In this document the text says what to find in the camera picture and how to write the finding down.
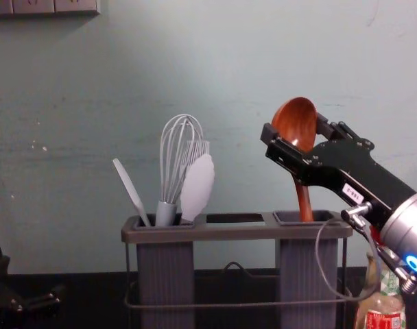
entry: wall outlet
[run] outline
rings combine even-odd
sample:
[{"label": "wall outlet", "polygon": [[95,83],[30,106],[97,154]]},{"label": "wall outlet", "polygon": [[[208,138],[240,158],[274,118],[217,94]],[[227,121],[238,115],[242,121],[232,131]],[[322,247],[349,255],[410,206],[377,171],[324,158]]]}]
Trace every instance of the wall outlet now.
[{"label": "wall outlet", "polygon": [[0,0],[0,15],[13,13],[12,0]]},{"label": "wall outlet", "polygon": [[44,14],[55,12],[53,0],[13,0],[14,14]]},{"label": "wall outlet", "polygon": [[56,12],[99,12],[99,0],[54,0]]}]

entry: wooden spoon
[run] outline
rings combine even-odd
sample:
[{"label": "wooden spoon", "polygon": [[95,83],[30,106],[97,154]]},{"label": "wooden spoon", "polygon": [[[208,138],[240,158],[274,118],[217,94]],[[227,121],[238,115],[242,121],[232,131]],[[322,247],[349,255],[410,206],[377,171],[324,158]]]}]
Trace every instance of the wooden spoon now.
[{"label": "wooden spoon", "polygon": [[[272,118],[271,125],[283,139],[300,151],[309,152],[313,149],[317,131],[317,111],[307,98],[297,97],[283,104]],[[296,180],[294,183],[300,207],[300,220],[313,221],[309,189]]]}]

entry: label sticker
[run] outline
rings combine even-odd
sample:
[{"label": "label sticker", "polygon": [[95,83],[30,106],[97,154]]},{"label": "label sticker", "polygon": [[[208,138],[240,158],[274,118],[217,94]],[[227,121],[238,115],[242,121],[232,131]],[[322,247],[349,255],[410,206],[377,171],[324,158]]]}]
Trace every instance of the label sticker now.
[{"label": "label sticker", "polygon": [[401,314],[381,314],[370,310],[367,312],[365,329],[401,329]]},{"label": "label sticker", "polygon": [[349,198],[351,198],[353,201],[355,201],[357,204],[361,204],[364,200],[364,197],[347,183],[345,183],[343,187],[343,193],[347,195]]}]

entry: bottle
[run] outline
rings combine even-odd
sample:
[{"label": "bottle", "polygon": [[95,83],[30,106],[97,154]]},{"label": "bottle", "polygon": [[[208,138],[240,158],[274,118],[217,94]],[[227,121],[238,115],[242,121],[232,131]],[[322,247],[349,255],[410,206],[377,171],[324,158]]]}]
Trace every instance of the bottle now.
[{"label": "bottle", "polygon": [[[370,231],[372,237],[379,242],[375,228],[370,227]],[[382,260],[381,268],[377,269],[371,252],[367,253],[367,258],[368,267],[363,293],[376,284],[377,271],[381,271],[381,288],[366,300],[359,302],[355,329],[407,329],[405,303],[401,295],[399,279]]]}]

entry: blue led light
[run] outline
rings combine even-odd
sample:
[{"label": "blue led light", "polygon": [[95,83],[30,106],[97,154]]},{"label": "blue led light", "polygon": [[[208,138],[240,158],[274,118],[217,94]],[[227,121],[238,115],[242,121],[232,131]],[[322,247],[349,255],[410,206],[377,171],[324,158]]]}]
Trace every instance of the blue led light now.
[{"label": "blue led light", "polygon": [[407,256],[405,258],[405,262],[415,271],[417,272],[417,257],[415,256]]}]

